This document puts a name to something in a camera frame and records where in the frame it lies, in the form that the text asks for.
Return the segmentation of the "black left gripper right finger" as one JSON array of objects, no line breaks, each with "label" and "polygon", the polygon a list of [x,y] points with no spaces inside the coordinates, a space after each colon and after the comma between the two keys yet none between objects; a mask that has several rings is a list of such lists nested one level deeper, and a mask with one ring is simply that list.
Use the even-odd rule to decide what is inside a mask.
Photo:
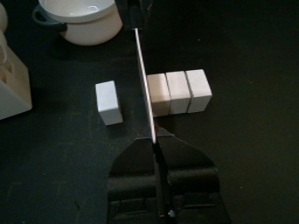
[{"label": "black left gripper right finger", "polygon": [[163,224],[231,224],[211,159],[163,128],[157,128],[155,174]]}]

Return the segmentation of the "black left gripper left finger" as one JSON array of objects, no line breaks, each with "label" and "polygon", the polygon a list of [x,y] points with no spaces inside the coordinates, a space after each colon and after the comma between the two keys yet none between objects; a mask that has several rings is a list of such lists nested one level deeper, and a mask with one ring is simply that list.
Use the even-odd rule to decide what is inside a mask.
[{"label": "black left gripper left finger", "polygon": [[165,224],[159,143],[136,139],[116,157],[107,181],[107,224]]}]

